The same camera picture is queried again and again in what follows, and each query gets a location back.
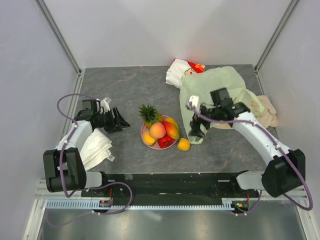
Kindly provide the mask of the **fake peach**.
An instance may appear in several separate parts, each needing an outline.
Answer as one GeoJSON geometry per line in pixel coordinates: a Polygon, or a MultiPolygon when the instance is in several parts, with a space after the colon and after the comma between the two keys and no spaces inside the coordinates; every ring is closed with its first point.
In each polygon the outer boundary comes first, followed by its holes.
{"type": "Polygon", "coordinates": [[[166,134],[166,128],[161,122],[156,122],[150,127],[149,134],[154,139],[160,139],[166,134]]]}

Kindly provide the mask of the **fake red orange mango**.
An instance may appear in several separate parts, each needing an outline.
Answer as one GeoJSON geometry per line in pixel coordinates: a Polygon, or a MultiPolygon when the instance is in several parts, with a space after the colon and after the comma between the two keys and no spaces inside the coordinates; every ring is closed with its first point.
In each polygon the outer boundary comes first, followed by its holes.
{"type": "Polygon", "coordinates": [[[168,122],[168,121],[164,120],[162,122],[162,125],[165,127],[166,134],[168,136],[170,136],[172,139],[177,140],[177,139],[180,138],[179,131],[177,130],[177,128],[171,122],[168,122]]]}

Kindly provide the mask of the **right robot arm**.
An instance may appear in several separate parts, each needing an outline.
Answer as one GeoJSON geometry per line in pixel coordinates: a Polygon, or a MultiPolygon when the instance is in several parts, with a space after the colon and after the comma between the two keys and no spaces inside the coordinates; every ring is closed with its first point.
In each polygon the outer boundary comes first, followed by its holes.
{"type": "Polygon", "coordinates": [[[204,138],[204,131],[212,123],[230,125],[246,138],[266,164],[263,171],[235,173],[229,184],[233,196],[240,197],[247,190],[264,190],[276,198],[302,186],[306,178],[306,157],[301,150],[292,150],[276,139],[243,102],[233,102],[226,88],[214,90],[210,95],[212,107],[200,103],[196,95],[187,100],[186,108],[194,112],[189,136],[204,138]]]}

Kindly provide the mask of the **small yellow fake fruit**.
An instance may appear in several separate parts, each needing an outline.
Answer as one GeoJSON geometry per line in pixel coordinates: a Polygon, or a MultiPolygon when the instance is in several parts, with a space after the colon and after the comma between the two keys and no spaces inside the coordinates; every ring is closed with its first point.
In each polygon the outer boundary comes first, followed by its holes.
{"type": "Polygon", "coordinates": [[[188,151],[191,147],[191,143],[186,138],[180,138],[177,148],[181,151],[188,151]]]}

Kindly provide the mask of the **fake pineapple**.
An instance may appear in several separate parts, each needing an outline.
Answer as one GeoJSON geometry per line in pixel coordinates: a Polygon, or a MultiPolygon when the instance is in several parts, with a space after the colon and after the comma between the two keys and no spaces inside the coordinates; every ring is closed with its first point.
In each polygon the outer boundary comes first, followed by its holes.
{"type": "Polygon", "coordinates": [[[149,104],[142,104],[139,107],[139,115],[142,118],[144,125],[148,129],[150,129],[153,124],[161,123],[164,120],[163,116],[158,112],[156,107],[149,104]]]}

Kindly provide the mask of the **fake yellow pear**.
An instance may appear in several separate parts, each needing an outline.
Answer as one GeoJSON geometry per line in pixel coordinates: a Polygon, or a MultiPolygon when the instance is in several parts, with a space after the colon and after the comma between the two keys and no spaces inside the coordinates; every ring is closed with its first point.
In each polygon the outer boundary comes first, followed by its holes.
{"type": "Polygon", "coordinates": [[[150,147],[154,146],[157,142],[156,138],[151,137],[150,131],[148,129],[143,132],[143,134],[141,135],[141,138],[143,143],[150,147]]]}

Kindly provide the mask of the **fake red bell pepper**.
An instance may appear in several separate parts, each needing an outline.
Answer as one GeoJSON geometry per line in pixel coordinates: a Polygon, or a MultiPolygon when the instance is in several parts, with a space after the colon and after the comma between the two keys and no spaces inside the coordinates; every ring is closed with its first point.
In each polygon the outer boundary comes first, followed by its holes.
{"type": "Polygon", "coordinates": [[[161,149],[165,149],[173,144],[173,138],[165,134],[162,138],[159,138],[157,142],[161,149]]]}

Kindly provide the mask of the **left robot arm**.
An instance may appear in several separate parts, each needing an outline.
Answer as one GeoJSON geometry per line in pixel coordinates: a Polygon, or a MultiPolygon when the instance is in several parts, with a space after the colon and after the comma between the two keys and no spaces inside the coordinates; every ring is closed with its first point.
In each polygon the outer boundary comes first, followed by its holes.
{"type": "Polygon", "coordinates": [[[64,192],[69,198],[76,191],[92,188],[99,197],[106,196],[110,185],[103,180],[104,173],[85,170],[81,150],[94,130],[104,129],[111,134],[129,127],[130,124],[121,116],[117,107],[109,110],[104,101],[83,100],[82,110],[73,119],[70,131],[58,146],[43,154],[48,191],[64,192]]]}

